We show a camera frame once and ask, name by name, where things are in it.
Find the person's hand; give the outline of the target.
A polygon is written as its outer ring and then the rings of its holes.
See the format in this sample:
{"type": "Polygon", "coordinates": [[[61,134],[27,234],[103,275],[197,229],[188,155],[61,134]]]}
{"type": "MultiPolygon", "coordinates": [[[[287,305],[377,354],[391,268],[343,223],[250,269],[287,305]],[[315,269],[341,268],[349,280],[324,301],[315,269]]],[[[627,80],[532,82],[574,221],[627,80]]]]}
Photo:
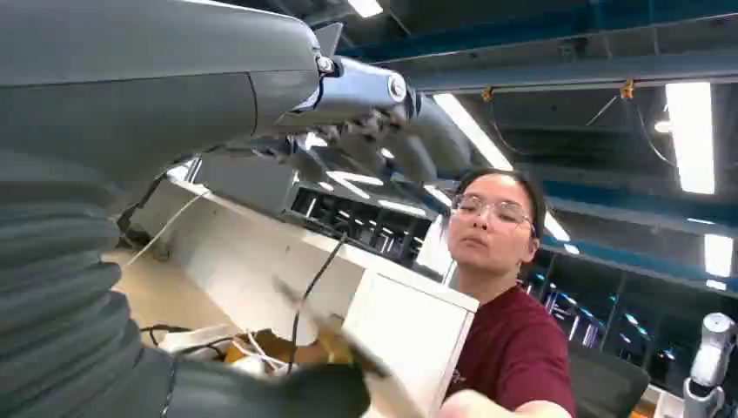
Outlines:
{"type": "Polygon", "coordinates": [[[516,414],[483,394],[462,390],[452,394],[442,403],[438,418],[515,418],[516,414]]]}

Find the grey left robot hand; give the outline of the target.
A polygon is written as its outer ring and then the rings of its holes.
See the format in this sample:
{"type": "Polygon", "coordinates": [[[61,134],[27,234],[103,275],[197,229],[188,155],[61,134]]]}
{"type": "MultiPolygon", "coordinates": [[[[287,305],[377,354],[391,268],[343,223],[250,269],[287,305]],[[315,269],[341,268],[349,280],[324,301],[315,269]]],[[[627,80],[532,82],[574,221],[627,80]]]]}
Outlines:
{"type": "Polygon", "coordinates": [[[452,136],[400,74],[323,51],[307,24],[213,1],[1,4],[4,417],[420,417],[391,369],[325,315],[346,361],[258,378],[147,347],[114,216],[232,141],[308,131],[452,136]]]}

